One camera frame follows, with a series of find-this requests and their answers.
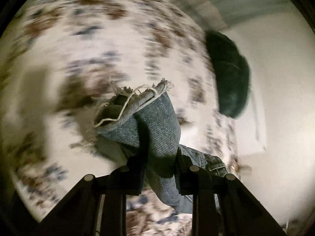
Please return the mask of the blue denim shorts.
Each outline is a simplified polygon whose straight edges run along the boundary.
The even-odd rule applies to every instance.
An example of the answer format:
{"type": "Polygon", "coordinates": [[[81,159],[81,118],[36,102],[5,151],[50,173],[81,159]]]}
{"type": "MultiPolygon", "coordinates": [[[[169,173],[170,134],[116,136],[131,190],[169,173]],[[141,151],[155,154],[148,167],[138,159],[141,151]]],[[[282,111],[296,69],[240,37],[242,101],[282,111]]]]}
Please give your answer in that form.
{"type": "Polygon", "coordinates": [[[126,155],[144,155],[145,180],[165,205],[180,213],[193,211],[193,197],[180,195],[174,176],[176,155],[188,156],[193,165],[216,176],[227,174],[223,161],[179,143],[181,128],[167,94],[170,82],[135,94],[130,88],[116,88],[116,95],[94,119],[97,135],[118,142],[126,155]]]}

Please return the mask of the dark green bundled blanket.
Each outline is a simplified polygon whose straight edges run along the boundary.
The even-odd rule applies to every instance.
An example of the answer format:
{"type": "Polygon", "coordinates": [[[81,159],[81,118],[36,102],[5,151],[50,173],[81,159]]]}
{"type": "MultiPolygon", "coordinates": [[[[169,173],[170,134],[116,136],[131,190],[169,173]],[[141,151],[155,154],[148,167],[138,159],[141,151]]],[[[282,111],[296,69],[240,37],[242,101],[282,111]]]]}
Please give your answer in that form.
{"type": "Polygon", "coordinates": [[[235,42],[217,31],[206,32],[206,48],[216,76],[219,111],[237,118],[246,107],[250,68],[235,42]]]}

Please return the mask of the floral bed blanket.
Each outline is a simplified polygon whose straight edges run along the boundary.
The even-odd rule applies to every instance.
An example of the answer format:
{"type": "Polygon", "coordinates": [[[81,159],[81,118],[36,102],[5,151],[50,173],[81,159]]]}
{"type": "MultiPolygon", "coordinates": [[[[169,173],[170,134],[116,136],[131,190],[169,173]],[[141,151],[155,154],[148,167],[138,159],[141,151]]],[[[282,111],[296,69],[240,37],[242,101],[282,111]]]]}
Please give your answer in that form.
{"type": "Polygon", "coordinates": [[[112,96],[167,79],[181,144],[236,166],[203,30],[166,0],[29,0],[1,38],[1,159],[13,199],[3,235],[39,222],[86,174],[124,163],[94,127],[112,96]]]}

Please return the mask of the green striped window curtain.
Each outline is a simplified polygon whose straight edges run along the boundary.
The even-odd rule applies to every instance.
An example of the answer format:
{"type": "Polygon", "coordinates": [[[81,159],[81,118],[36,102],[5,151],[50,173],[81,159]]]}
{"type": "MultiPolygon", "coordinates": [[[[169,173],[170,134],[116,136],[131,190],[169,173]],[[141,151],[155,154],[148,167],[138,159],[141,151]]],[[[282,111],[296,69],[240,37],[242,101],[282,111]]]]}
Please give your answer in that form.
{"type": "Polygon", "coordinates": [[[268,14],[291,10],[290,0],[172,0],[204,31],[220,31],[268,14]]]}

